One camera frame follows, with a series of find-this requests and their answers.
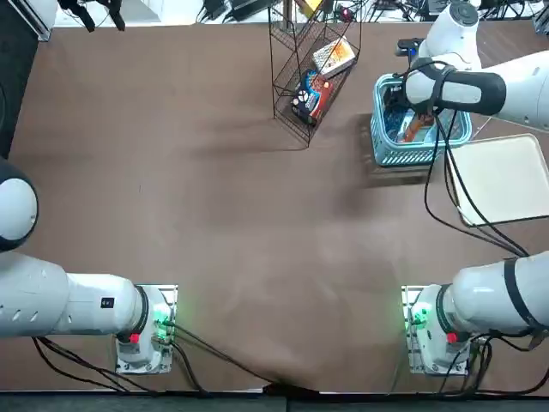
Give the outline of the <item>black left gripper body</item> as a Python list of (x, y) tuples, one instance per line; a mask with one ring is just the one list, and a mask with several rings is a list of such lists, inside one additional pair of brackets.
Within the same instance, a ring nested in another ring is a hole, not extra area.
[(119, 9), (122, 5), (121, 0), (58, 0), (57, 3), (62, 9), (71, 9), (76, 7), (77, 5), (83, 5), (84, 3), (93, 3), (96, 2), (98, 4), (101, 4), (104, 7), (107, 7), (108, 9)]

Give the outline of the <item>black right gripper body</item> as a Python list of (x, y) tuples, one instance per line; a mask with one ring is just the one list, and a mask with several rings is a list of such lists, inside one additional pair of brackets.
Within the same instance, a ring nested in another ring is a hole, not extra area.
[(385, 110), (407, 109), (407, 97), (402, 83), (388, 85), (384, 92)]

